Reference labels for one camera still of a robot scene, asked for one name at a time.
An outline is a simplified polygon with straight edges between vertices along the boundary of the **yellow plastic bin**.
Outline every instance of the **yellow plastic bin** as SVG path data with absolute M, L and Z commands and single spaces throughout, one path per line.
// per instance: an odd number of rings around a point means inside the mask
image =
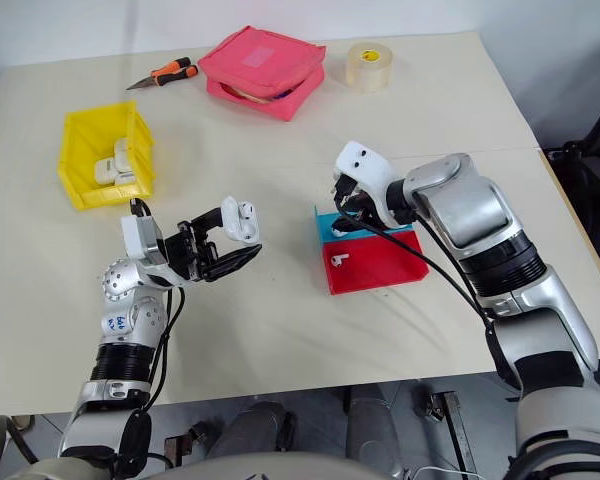
M 127 137 L 127 158 L 136 177 L 134 183 L 102 186 L 96 183 L 94 166 L 113 156 L 113 144 Z M 68 113 L 64 124 L 58 175 L 71 203 L 78 210 L 122 203 L 153 193 L 155 174 L 151 165 L 153 139 L 135 102 Z

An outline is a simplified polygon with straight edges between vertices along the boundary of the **pink pouch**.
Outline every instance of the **pink pouch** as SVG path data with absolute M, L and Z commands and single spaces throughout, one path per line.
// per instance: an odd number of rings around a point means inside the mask
M 324 79 L 325 49 L 249 26 L 227 37 L 198 65 L 210 94 L 288 121 Z

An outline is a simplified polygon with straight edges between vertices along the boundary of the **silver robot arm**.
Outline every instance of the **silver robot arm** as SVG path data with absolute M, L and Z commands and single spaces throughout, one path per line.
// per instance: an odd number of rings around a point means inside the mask
M 600 478 L 595 340 L 497 185 L 481 177 L 466 154 L 400 177 L 384 158 L 355 142 L 338 157 L 335 176 L 336 203 L 357 219 L 382 229 L 415 218 L 430 222 L 473 285 L 488 318 L 487 344 L 498 373 L 521 389 L 518 458 L 507 478 L 526 478 L 535 470 Z M 347 230 L 346 218 L 337 222 Z
M 170 330 L 163 294 L 201 280 L 215 281 L 241 268 L 261 249 L 249 202 L 227 197 L 221 207 L 180 222 L 178 233 L 166 240 L 144 202 L 133 200 L 132 213 L 121 220 L 127 256 L 109 265 L 103 275 L 105 308 L 96 365 L 58 452 L 116 478 L 134 477 L 146 464 L 151 436 L 147 411 L 157 396 L 151 397 L 152 374 L 161 351 L 166 353 Z M 219 257 L 215 244 L 207 241 L 214 227 L 222 227 L 245 248 Z

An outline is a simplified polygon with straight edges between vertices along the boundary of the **table surface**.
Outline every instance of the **table surface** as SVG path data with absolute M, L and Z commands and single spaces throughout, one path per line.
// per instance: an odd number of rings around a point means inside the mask
M 226 195 L 258 209 L 264 248 L 187 292 L 162 403 L 493 370 L 480 319 L 435 272 L 330 296 L 313 208 L 333 210 L 332 168 L 355 139 L 398 171 L 463 151 L 508 194 L 600 348 L 600 269 L 536 140 L 476 34 L 377 39 L 389 87 L 343 81 L 355 40 L 325 42 L 327 77 L 284 123 L 205 92 L 203 76 L 125 92 L 182 50 L 14 67 L 0 80 L 0 413 L 67 411 L 100 337 L 100 277 L 124 254 L 125 205 L 85 212 L 56 175 L 66 112 L 133 98 L 155 139 L 165 235 Z M 423 249 L 451 266 L 419 226 Z

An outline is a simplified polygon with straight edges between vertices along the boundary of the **white wall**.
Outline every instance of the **white wall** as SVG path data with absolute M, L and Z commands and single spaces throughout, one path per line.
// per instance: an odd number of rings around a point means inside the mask
M 0 72 L 213 45 L 245 24 L 308 40 L 477 30 L 543 145 L 600 114 L 600 0 L 0 0 Z

